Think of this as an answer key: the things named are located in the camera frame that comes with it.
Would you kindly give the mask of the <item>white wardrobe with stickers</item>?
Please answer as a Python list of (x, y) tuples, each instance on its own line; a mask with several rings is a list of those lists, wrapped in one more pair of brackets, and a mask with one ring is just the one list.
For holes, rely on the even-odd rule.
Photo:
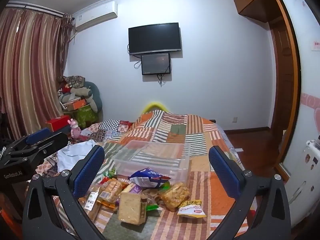
[(292, 22), (300, 58), (300, 106), (295, 131), (282, 166), (291, 225), (319, 203), (319, 22), (306, 0), (282, 0)]

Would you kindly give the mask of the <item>yellow white small snack packet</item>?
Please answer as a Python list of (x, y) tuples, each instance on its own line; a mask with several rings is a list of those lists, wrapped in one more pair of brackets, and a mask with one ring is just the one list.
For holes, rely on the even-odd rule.
[(178, 207), (178, 216), (188, 218), (207, 217), (202, 209), (202, 200), (185, 200)]

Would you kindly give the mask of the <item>green pea snack bag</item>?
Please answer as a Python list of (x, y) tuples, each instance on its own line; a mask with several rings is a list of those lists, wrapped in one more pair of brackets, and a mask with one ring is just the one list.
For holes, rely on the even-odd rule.
[(108, 181), (113, 178), (116, 178), (116, 169), (115, 168), (103, 172), (103, 180)]

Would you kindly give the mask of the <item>large black wall television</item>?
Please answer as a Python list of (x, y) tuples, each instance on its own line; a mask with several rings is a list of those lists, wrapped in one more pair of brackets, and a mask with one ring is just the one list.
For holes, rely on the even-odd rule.
[(128, 29), (128, 36), (130, 55), (182, 50), (178, 23), (132, 27)]

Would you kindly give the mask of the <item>yellow hoop behind bed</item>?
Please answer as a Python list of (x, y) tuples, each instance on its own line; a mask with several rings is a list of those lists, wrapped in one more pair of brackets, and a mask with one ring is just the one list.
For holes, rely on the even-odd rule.
[(160, 102), (151, 102), (149, 104), (147, 104), (147, 106), (143, 109), (142, 113), (148, 113), (150, 111), (154, 111), (154, 110), (160, 110), (160, 111), (165, 111), (167, 112), (168, 109), (167, 107), (165, 107), (162, 103)]

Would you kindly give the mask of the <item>pink plush toy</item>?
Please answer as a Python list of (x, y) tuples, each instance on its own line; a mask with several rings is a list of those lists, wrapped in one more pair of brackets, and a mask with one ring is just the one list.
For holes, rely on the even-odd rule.
[(81, 135), (81, 128), (75, 119), (69, 119), (68, 123), (71, 127), (71, 137), (73, 139), (78, 139)]

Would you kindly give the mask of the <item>purple egg roll pack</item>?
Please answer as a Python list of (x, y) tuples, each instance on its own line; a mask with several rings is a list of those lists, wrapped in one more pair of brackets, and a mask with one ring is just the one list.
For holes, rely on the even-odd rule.
[(129, 185), (127, 185), (127, 187), (125, 187), (125, 189), (123, 189), (123, 192), (134, 194), (141, 194), (142, 191), (143, 189), (135, 183), (130, 183)]

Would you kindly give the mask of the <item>red striped curtain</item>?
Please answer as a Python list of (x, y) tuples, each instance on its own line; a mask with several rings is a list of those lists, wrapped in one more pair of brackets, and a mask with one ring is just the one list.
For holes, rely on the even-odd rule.
[(62, 115), (58, 80), (66, 67), (72, 19), (4, 8), (1, 13), (1, 102), (15, 139)]

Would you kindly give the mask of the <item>fried dough twists bag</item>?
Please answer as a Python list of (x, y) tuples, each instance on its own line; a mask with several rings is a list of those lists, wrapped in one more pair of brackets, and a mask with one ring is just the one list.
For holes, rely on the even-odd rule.
[(160, 199), (169, 211), (175, 212), (180, 204), (190, 197), (190, 191), (184, 182), (175, 183), (160, 194)]

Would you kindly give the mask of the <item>blue white snack bag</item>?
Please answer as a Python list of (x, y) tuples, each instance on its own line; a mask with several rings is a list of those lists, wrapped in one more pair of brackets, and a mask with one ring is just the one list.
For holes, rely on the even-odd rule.
[(145, 168), (136, 171), (129, 176), (129, 181), (135, 183), (142, 188), (157, 189), (160, 188), (164, 183), (169, 181), (171, 177), (164, 176), (151, 168)]

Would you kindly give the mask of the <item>round cookies clear bag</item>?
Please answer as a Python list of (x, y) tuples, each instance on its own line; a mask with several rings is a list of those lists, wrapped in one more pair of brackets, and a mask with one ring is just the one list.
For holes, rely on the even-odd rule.
[(120, 181), (109, 180), (105, 186), (103, 186), (103, 190), (99, 194), (99, 199), (108, 203), (115, 203), (122, 190), (123, 186)]

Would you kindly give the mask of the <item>green edged clear chips bag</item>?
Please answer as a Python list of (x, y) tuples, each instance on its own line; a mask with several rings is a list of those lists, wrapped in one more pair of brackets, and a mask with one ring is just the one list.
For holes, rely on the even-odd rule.
[(142, 194), (147, 197), (149, 205), (158, 204), (161, 200), (161, 194), (171, 188), (170, 183), (167, 181), (159, 188), (144, 189)]

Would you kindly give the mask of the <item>green fabric box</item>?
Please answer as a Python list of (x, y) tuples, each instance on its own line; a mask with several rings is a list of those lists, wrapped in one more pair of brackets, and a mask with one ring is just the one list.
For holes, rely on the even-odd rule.
[(81, 129), (88, 128), (99, 121), (99, 114), (90, 105), (85, 105), (74, 111), (74, 118)]

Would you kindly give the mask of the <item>beige cracker block pack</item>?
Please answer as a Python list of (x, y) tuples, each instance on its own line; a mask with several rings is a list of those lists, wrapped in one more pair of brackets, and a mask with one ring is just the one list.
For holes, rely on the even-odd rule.
[(119, 200), (118, 219), (132, 225), (145, 223), (147, 203), (148, 198), (143, 194), (122, 192)]

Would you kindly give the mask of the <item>brown wooden door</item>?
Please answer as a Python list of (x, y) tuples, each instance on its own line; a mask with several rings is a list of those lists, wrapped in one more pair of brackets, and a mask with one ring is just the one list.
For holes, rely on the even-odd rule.
[(296, 122), (297, 63), (292, 31), (279, 16), (269, 22), (276, 61), (276, 97), (271, 132), (278, 144), (276, 163), (285, 158)]

